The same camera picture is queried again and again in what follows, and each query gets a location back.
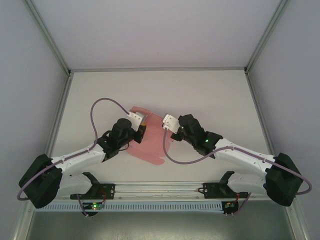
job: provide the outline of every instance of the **pink fabric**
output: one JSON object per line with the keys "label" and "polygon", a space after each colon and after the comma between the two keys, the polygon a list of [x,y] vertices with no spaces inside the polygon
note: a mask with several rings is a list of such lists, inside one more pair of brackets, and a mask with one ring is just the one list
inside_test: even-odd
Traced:
{"label": "pink fabric", "polygon": [[[140,112],[147,115],[147,117],[145,121],[146,130],[142,143],[139,144],[135,141],[130,142],[127,153],[154,165],[164,164],[165,160],[162,158],[166,155],[162,148],[162,141],[165,134],[165,130],[162,128],[163,118],[151,111],[137,106],[132,107],[130,112]],[[170,138],[171,133],[171,131],[168,131],[166,136],[167,141],[165,143],[165,149],[167,151],[170,148],[170,142],[173,142],[173,139]]]}

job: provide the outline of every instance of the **black mounting bracket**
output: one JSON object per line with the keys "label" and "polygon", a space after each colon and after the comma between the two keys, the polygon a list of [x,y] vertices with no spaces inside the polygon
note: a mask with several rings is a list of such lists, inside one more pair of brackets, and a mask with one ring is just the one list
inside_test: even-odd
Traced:
{"label": "black mounting bracket", "polygon": [[[106,193],[106,200],[113,200],[115,197],[116,185],[113,183],[100,183],[90,172],[84,172],[92,183],[92,187],[86,194],[79,194],[80,200],[103,200]],[[77,194],[71,194],[70,199],[77,200]]]}
{"label": "black mounting bracket", "polygon": [[[237,193],[232,191],[227,185],[220,182],[205,182],[203,188],[198,190],[205,199],[236,199]],[[246,199],[248,192],[239,192],[239,199]]]}

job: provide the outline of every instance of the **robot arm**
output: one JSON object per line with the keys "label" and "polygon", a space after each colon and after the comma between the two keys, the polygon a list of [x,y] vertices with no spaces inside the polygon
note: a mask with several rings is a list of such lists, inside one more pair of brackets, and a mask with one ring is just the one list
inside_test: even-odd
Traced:
{"label": "robot arm", "polygon": [[[180,116],[178,119],[166,115],[163,127],[173,132],[172,139],[188,142],[199,154],[211,158],[217,157],[252,172],[252,174],[226,172],[220,181],[225,184],[223,190],[225,192],[232,190],[235,193],[267,194],[276,203],[290,206],[303,182],[297,167],[286,154],[273,156],[236,145],[219,134],[205,131],[191,114]],[[166,155],[171,161],[180,164],[196,163],[206,158],[182,163]]]}
{"label": "robot arm", "polygon": [[112,130],[105,132],[92,146],[53,158],[45,154],[38,156],[19,181],[21,190],[36,208],[43,208],[56,197],[95,194],[93,187],[96,189],[99,182],[90,173],[83,173],[83,169],[109,160],[131,141],[141,143],[143,139],[144,116],[130,113],[129,117],[133,120],[120,118]]}

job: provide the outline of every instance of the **metal frame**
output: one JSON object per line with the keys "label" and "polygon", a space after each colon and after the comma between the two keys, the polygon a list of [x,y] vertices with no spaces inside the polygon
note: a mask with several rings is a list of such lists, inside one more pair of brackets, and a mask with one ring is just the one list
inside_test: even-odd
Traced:
{"label": "metal frame", "polygon": [[64,58],[62,57],[62,54],[60,53],[53,37],[51,36],[45,21],[40,15],[39,10],[37,9],[35,3],[33,0],[23,0],[25,3],[26,8],[29,10],[30,14],[32,15],[35,24],[38,26],[40,32],[43,35],[43,38],[47,42],[49,48],[51,49],[53,55],[55,56],[56,60],[58,61],[59,65],[63,69],[63,71],[68,75],[70,70],[68,68],[68,65]]}
{"label": "metal frame", "polygon": [[255,63],[257,62],[258,58],[260,57],[260,54],[262,53],[263,49],[265,48],[270,36],[272,35],[273,31],[275,30],[280,18],[282,17],[284,11],[286,10],[286,7],[288,6],[290,0],[281,0],[278,4],[278,6],[275,9],[275,12],[273,13],[273,16],[271,17],[267,27],[264,30],[264,33],[262,34],[258,44],[256,45],[247,65],[246,69],[248,72],[250,72]]}
{"label": "metal frame", "polygon": [[[261,124],[261,128],[263,131],[263,135],[265,138],[265,141],[267,143],[268,151],[272,154],[274,154],[274,148],[272,146],[272,141],[266,126],[266,122],[263,116],[263,113],[261,111],[260,104],[257,100],[257,94],[255,92],[252,79],[250,76],[250,71],[253,69],[255,63],[257,62],[260,54],[262,53],[265,45],[267,44],[272,32],[274,31],[275,27],[277,26],[277,23],[279,22],[283,12],[285,11],[288,3],[290,0],[281,0],[271,18],[269,21],[263,35],[261,36],[259,43],[257,44],[250,60],[248,61],[248,64],[246,67],[152,67],[152,68],[106,68],[106,69],[73,69],[70,71],[68,68],[68,65],[66,64],[64,58],[62,57],[62,54],[60,53],[58,47],[55,44],[55,41],[53,40],[44,20],[42,19],[36,5],[34,4],[33,0],[23,0],[25,3],[27,9],[30,11],[32,17],[35,20],[36,25],[39,27],[44,39],[46,40],[49,48],[53,52],[54,56],[56,57],[59,65],[66,73],[65,78],[65,85],[63,88],[63,91],[59,98],[59,103],[57,106],[57,110],[55,112],[54,122],[50,129],[50,135],[45,147],[45,153],[48,156],[51,156],[53,149],[55,147],[57,135],[59,132],[60,123],[62,120],[63,112],[65,109],[65,105],[67,102],[69,90],[71,87],[72,79],[74,73],[83,73],[83,72],[136,72],[136,71],[212,71],[212,70],[244,70],[248,86],[252,95],[252,99],[257,111],[257,115]],[[177,201],[177,199],[181,199],[177,194],[179,195],[185,195],[185,199],[183,201],[194,201],[197,199],[199,202],[207,201],[208,199],[204,199],[203,197],[199,197],[195,192],[192,192],[190,187],[194,189],[195,186],[199,186],[200,182],[172,182],[172,183],[166,183],[166,182],[129,182],[129,183],[118,183],[116,193],[119,194],[118,199],[114,200],[115,202],[156,202],[159,201],[157,198],[150,198],[146,197],[146,193],[148,194],[156,194],[156,193],[166,193],[171,194],[171,196],[165,198],[161,198],[161,201]],[[157,189],[157,186],[168,186],[167,190],[160,190]],[[139,191],[137,188],[144,187],[144,191]],[[126,194],[132,194],[131,197],[125,197]],[[138,194],[140,198],[133,197],[133,195]],[[266,197],[261,197],[258,195],[254,195],[252,199],[250,200],[265,200]],[[70,202],[70,200],[63,200],[61,199],[59,202]],[[22,205],[22,209],[20,211],[20,215],[17,220],[17,224],[15,226],[15,230],[13,232],[12,240],[24,240],[27,237],[28,230],[32,221],[32,216],[35,208],[31,204],[31,202],[25,202]],[[301,208],[299,206],[298,201],[295,199],[293,201],[293,204],[290,207],[286,208],[287,215],[289,222],[291,224],[294,237],[297,240],[310,240],[310,235],[307,230],[307,226],[305,223],[305,220],[303,218],[303,214],[301,211]]]}
{"label": "metal frame", "polygon": [[213,71],[213,70],[244,70],[239,67],[140,67],[140,68],[89,68],[72,69],[71,73],[97,73],[97,72],[148,72],[148,71]]}

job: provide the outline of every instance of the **red wire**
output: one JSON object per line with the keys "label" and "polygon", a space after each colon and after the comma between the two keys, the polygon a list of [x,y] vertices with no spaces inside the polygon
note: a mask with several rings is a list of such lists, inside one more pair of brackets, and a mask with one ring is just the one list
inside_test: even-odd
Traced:
{"label": "red wire", "polygon": [[102,190],[100,190],[100,192],[104,194],[102,203],[105,203],[106,200],[107,200],[107,193],[105,191],[102,191]]}
{"label": "red wire", "polygon": [[239,200],[239,193],[236,194],[236,199],[235,199],[234,205],[238,202],[238,200]]}

